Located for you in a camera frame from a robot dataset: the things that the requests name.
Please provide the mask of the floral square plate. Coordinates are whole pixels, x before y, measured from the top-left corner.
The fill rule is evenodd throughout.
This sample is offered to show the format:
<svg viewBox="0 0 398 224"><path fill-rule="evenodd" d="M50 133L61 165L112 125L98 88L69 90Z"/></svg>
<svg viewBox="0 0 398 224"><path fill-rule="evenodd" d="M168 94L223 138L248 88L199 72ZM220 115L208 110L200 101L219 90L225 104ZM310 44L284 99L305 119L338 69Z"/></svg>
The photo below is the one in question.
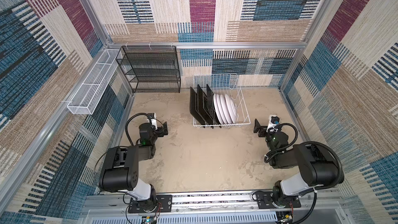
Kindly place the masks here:
<svg viewBox="0 0 398 224"><path fill-rule="evenodd" d="M210 125L213 128L213 119L207 109L206 96L203 89L197 84L197 111L203 119L202 125Z"/></svg>

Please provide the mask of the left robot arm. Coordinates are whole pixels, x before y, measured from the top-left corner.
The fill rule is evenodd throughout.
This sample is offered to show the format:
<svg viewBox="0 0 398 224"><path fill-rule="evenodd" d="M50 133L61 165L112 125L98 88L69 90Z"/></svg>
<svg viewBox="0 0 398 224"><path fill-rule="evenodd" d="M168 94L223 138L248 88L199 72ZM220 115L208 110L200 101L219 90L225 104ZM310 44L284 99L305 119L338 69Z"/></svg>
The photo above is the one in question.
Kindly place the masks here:
<svg viewBox="0 0 398 224"><path fill-rule="evenodd" d="M168 135L167 123L157 128L143 123L139 131L140 139L135 145L113 147L106 152L98 186L103 191L131 197L130 210L153 213L160 210L161 202L154 186L139 178L139 162L154 158L157 139Z"/></svg>

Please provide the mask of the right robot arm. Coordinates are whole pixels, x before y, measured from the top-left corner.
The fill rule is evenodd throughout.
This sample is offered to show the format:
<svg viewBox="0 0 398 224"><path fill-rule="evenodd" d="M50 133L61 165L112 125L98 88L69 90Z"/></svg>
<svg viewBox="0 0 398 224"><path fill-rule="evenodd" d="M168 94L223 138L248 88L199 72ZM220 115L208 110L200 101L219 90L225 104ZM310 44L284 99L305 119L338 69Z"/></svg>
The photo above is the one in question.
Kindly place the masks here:
<svg viewBox="0 0 398 224"><path fill-rule="evenodd" d="M300 196L344 181L342 163L333 149L314 141L298 144L298 129L291 123L281 123L278 116L271 115L267 126L255 120L254 133L266 141L266 164L273 169L299 169L290 178L277 181L268 196L258 194L258 202L271 201L276 208L283 208L296 203Z"/></svg>

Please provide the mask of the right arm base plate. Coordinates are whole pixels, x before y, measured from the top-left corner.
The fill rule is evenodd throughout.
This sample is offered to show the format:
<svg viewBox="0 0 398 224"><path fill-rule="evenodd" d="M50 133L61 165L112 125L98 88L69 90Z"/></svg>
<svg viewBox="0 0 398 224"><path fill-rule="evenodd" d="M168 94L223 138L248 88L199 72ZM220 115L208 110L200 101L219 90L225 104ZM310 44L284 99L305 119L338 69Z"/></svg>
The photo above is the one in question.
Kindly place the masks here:
<svg viewBox="0 0 398 224"><path fill-rule="evenodd" d="M259 209L301 207L298 197L285 196L282 193L258 190L252 193L251 197L257 203Z"/></svg>

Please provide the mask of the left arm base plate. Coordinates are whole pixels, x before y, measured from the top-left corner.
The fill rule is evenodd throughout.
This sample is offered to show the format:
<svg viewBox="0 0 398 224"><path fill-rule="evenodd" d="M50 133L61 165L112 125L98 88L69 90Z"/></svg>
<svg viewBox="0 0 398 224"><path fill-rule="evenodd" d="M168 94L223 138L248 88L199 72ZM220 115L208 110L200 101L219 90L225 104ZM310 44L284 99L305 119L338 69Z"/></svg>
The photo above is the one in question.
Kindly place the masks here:
<svg viewBox="0 0 398 224"><path fill-rule="evenodd" d="M148 200L135 201L130 200L127 212L129 214L140 213L169 213L172 209L173 196L172 195L158 195L150 197Z"/></svg>

